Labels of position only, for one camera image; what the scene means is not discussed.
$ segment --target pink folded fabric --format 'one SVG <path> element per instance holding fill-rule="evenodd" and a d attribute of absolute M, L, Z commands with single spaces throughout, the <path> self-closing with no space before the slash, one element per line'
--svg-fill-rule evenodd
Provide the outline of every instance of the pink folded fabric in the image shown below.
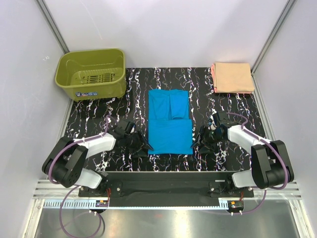
<path fill-rule="evenodd" d="M 254 85 L 248 63 L 219 63 L 211 66 L 215 93 L 252 93 Z"/>

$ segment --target basket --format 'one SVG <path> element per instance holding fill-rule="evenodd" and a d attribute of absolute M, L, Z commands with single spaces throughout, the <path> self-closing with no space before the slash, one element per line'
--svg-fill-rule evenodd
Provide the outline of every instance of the basket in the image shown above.
<path fill-rule="evenodd" d="M 77 51 L 63 55 L 55 83 L 74 101 L 121 98 L 125 94 L 125 57 L 119 49 Z"/>

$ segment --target logo on basket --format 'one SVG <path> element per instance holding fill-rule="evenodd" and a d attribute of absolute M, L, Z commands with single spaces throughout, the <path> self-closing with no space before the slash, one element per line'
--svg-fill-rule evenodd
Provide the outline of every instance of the logo on basket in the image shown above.
<path fill-rule="evenodd" d="M 91 92 L 91 93 L 76 92 L 75 94 L 76 94 L 77 97 L 87 97 L 87 96 L 96 96 L 96 95 L 98 95 L 97 92 Z"/>

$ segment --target white wall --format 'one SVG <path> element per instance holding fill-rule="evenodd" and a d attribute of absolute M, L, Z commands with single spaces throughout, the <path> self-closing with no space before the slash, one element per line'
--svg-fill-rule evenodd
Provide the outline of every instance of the white wall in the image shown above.
<path fill-rule="evenodd" d="M 253 64 L 287 0 L 45 0 L 71 51 L 120 48 L 127 67 Z"/>
<path fill-rule="evenodd" d="M 317 234 L 317 1 L 297 1 L 256 71 L 276 139 L 286 143 Z"/>
<path fill-rule="evenodd" d="M 53 77 L 62 51 L 34 0 L 0 1 L 1 237 L 21 237 L 68 99 Z"/>

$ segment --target gray floor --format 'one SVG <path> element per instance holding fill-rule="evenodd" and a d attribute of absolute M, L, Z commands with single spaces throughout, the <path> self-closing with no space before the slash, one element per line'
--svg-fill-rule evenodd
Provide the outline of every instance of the gray floor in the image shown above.
<path fill-rule="evenodd" d="M 246 201 L 245 210 L 255 205 L 255 201 Z M 63 210 L 63 222 L 66 224 L 83 211 Z M 97 238 L 299 238 L 290 206 L 284 200 L 267 200 L 257 212 L 234 217 L 208 211 L 169 210 L 108 210 L 102 217 L 106 229 Z M 85 214 L 66 229 L 74 236 L 87 237 L 98 223 L 97 217 Z M 35 237 L 67 237 L 59 226 L 58 209 L 42 211 Z"/>

